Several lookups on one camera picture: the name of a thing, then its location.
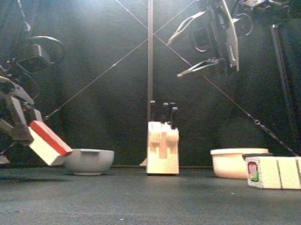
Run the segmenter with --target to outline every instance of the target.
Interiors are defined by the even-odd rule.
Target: metal pole
[[[147,87],[147,121],[151,120],[151,101],[152,101],[152,57],[154,57],[154,7],[152,0],[148,0],[148,87]]]
[[[292,99],[292,92],[289,87],[289,79],[286,76],[286,65],[285,65],[285,56],[281,46],[281,39],[280,39],[280,25],[272,25],[270,27],[272,37],[273,37],[273,44],[276,49],[277,55],[277,67],[280,73],[280,79],[282,84],[282,92],[286,101],[286,114],[288,114],[288,122],[289,122],[289,129],[293,137],[293,142],[296,143],[297,149],[300,149],[300,141],[298,141],[298,130],[296,125],[296,112],[294,112],[294,101]]]

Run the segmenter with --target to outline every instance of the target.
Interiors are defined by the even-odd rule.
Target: black cable
[[[234,2],[234,5],[233,5],[233,7],[231,7],[231,10],[230,10],[230,17],[233,17],[233,14],[234,14],[234,11],[235,11],[235,9],[237,9],[237,7],[238,7],[238,2],[239,2],[241,0],[237,0],[235,2]]]

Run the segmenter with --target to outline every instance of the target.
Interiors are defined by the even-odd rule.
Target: black backdrop
[[[114,150],[116,165],[138,165],[146,157],[147,2],[21,1],[33,35],[55,37],[67,49],[63,63],[51,71],[32,75],[40,86],[36,108],[44,116],[59,109],[45,121],[48,126],[72,148]],[[17,1],[3,1],[0,6],[0,60],[4,66],[7,59],[15,57],[23,18]],[[237,74],[211,75],[209,80],[199,76],[177,78],[190,66],[163,42],[182,20],[198,10],[191,0],[154,1],[154,99],[159,104],[175,102],[179,108],[179,165],[211,165],[209,151],[222,148],[269,148],[277,156],[292,156],[209,82],[296,148],[268,26],[257,24],[253,33],[239,38],[241,70]],[[294,38],[288,35],[285,47],[300,101],[298,27],[298,20],[286,25],[285,32],[294,31]],[[44,47],[55,52],[52,46]],[[191,65],[210,57],[210,53],[194,51],[189,36],[171,47]],[[23,82],[35,93],[25,77]],[[12,149],[8,157],[12,163],[43,163],[33,152],[21,147]]]

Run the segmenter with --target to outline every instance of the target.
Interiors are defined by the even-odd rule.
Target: red and white box
[[[71,147],[41,121],[32,121],[28,128],[33,137],[31,149],[48,165],[61,164],[64,157],[72,153]]]

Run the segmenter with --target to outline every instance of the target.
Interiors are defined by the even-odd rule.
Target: white box
[[[281,189],[277,158],[257,156],[246,158],[247,184],[258,188]]]

